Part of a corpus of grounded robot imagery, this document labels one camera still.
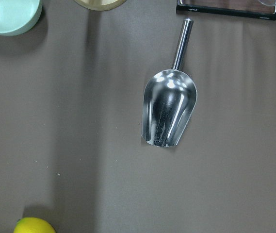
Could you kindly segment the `yellow lemon near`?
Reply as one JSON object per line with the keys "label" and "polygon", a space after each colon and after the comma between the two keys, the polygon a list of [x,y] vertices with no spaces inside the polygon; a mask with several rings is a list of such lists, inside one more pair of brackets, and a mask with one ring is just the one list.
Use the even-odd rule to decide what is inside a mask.
{"label": "yellow lemon near", "polygon": [[17,222],[13,233],[56,233],[56,231],[41,218],[25,217]]}

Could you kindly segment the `black glass rack tray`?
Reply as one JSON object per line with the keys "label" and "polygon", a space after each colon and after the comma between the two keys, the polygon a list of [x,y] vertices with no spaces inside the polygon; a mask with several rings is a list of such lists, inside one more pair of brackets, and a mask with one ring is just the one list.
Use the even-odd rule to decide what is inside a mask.
{"label": "black glass rack tray", "polygon": [[276,5],[262,0],[178,0],[176,10],[276,20]]}

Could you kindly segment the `mint green bowl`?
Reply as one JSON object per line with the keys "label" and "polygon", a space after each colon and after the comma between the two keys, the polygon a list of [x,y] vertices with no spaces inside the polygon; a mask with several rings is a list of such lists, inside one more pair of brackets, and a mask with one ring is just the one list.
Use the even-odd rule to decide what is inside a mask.
{"label": "mint green bowl", "polygon": [[0,0],[0,35],[29,31],[38,22],[42,9],[41,0]]}

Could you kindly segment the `wooden cup tree stand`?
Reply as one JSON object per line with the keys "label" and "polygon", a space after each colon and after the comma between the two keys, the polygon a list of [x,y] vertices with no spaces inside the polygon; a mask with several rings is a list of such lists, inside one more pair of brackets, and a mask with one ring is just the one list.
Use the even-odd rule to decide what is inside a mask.
{"label": "wooden cup tree stand", "polygon": [[89,10],[108,11],[125,3],[126,0],[75,0],[75,2]]}

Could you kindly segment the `steel ice scoop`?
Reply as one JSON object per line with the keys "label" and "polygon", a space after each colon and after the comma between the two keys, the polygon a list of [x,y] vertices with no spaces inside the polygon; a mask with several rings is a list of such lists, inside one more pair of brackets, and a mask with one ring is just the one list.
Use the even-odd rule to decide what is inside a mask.
{"label": "steel ice scoop", "polygon": [[190,18],[183,21],[172,67],[155,74],[145,86],[142,138],[153,146],[176,146],[195,108],[196,85],[181,70],[193,23]]}

